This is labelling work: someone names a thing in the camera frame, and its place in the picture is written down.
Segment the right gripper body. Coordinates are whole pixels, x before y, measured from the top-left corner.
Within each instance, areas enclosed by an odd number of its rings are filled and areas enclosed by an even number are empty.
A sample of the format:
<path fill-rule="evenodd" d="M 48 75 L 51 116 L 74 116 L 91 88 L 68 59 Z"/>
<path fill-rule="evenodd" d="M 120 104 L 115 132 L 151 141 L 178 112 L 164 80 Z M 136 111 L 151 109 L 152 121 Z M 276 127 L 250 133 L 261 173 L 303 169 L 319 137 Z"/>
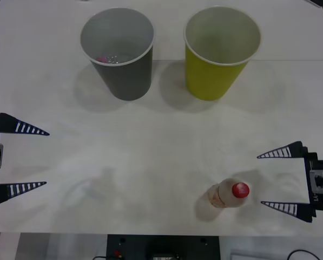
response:
<path fill-rule="evenodd" d="M 319 160 L 316 153 L 308 153 L 304 162 L 309 202 L 323 201 L 323 160 Z"/>

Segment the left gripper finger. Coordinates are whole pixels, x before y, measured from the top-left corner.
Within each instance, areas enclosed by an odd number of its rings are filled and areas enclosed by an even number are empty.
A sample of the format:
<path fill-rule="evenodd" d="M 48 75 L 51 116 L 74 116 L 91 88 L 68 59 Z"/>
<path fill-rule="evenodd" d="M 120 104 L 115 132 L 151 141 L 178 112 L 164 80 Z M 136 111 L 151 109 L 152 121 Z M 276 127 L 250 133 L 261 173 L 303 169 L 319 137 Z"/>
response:
<path fill-rule="evenodd" d="M 6 113 L 0 113 L 0 133 L 50 135 L 48 132 Z"/>
<path fill-rule="evenodd" d="M 45 185 L 46 181 L 0 184 L 0 204 Z"/>

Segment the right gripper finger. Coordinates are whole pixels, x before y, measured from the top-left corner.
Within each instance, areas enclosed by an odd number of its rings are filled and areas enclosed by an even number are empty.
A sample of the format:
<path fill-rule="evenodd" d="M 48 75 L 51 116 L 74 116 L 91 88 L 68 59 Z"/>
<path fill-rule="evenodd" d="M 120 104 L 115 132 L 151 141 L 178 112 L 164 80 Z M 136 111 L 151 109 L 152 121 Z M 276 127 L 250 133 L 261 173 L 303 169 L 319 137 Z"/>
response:
<path fill-rule="evenodd" d="M 311 203 L 282 203 L 274 201 L 261 201 L 261 204 L 307 223 L 316 217 L 316 210 L 323 211 L 323 201 Z"/>
<path fill-rule="evenodd" d="M 282 146 L 256 157 L 257 159 L 268 158 L 303 158 L 308 159 L 307 147 L 302 145 L 301 141 L 296 141 L 286 146 Z"/>

